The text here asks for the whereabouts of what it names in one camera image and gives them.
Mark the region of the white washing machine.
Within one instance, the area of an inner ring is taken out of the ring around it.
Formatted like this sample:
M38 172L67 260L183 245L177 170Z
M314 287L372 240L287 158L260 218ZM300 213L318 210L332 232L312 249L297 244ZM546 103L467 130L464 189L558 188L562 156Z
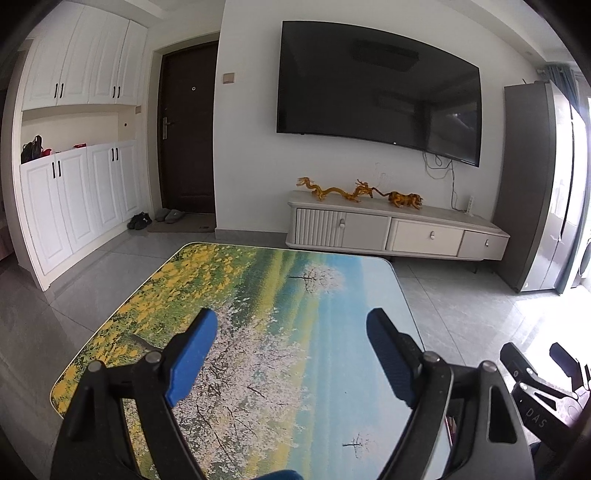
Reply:
M577 271L577 276L576 276L576 285L580 285L583 283L583 281L585 280L585 274L586 271L589 267L590 264L590 258L591 258L591 240L588 241L583 256L581 258L581 263L579 266L579 269Z

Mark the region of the white power strip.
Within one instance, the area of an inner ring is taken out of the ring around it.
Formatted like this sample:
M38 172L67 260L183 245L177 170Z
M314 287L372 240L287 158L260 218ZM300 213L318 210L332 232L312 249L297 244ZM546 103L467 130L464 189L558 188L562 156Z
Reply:
M467 206L466 206L465 213L467 215L470 215L470 216L473 215L474 203L475 203L475 197L473 195L471 195L468 199Z

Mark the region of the landscape print table mat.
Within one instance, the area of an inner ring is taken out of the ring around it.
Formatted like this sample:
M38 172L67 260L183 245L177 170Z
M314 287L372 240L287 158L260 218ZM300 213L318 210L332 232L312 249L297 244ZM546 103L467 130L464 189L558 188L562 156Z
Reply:
M374 479L410 415L370 344L380 308L418 330L391 264L377 257L192 243L106 320L54 384L64 413L85 366L137 361L197 312L217 333L173 413L211 479L294 470L307 479Z

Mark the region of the grey tall refrigerator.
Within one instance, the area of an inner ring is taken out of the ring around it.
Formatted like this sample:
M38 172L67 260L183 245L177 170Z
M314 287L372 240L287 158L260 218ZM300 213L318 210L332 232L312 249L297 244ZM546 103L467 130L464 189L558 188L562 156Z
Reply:
M588 172L584 120L550 81L505 89L494 223L509 234L499 276L515 291L563 291L578 248Z

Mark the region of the golden tiger figurine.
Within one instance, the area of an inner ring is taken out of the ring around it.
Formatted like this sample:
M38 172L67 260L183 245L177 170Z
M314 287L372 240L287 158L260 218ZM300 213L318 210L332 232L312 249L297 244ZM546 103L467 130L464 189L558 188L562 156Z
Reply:
M421 210L423 207L423 198L419 194L403 194L398 191L384 193L376 187L374 187L373 190L376 191L382 197L386 198L390 204L394 205L394 207L412 207L417 210Z

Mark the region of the white low tv cabinet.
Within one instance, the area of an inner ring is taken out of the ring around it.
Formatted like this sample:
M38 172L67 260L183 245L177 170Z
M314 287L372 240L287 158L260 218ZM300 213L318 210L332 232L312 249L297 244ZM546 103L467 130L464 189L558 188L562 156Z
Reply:
M384 199L324 201L304 191L288 199L287 246L395 257L500 261L510 235L491 222L453 210L397 208Z

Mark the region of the black shoes pair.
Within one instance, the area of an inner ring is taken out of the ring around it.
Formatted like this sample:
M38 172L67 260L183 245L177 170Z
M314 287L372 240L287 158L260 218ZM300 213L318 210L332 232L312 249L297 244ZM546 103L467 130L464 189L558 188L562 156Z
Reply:
M127 223L126 227L128 230L142 230L152 223L150 216L141 212L134 215Z

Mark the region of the golden dragon figurine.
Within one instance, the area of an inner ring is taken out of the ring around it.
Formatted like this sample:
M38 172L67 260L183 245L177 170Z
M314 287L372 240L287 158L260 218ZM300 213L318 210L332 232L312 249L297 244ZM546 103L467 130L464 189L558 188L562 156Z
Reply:
M356 188L353 192L342 190L339 187L322 188L320 185L315 183L308 177L300 177L297 179L297 187L306 187L311 191L311 195L318 199L318 201L324 201L327 199L329 194L335 193L342 196L346 200L353 202L360 202L363 196L373 197L374 188L369 185L368 182L362 182L356 180Z

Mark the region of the grey slippers pair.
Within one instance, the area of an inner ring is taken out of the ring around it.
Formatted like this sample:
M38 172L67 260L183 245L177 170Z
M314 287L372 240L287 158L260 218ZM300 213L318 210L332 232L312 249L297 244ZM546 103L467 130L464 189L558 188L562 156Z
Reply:
M184 217L185 213L176 209L161 208L155 214L155 221L165 224L174 224Z

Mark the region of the brown door mat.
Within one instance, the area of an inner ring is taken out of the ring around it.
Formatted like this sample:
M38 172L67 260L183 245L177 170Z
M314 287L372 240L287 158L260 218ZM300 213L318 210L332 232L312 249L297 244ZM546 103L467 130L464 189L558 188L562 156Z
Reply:
M186 213L174 223L154 221L147 227L151 233L212 233L215 229L213 214Z

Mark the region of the white shoe cabinet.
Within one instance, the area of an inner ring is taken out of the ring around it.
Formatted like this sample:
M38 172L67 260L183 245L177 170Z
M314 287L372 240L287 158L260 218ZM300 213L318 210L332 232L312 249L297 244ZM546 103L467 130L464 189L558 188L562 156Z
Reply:
M147 30L59 3L33 30L7 134L20 263L41 290L145 210L134 116Z

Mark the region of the dark brown entry door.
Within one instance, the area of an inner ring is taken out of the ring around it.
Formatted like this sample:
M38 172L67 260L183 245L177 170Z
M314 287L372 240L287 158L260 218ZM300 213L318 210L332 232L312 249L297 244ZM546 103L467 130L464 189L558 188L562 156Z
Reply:
M162 206L214 214L213 104L218 43L162 57L158 173Z

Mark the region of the wall-mounted black television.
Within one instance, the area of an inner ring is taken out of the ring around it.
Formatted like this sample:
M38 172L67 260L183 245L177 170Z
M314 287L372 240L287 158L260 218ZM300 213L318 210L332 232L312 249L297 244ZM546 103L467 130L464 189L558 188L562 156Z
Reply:
M400 146L479 166L477 66L401 35L361 26L281 26L276 130Z

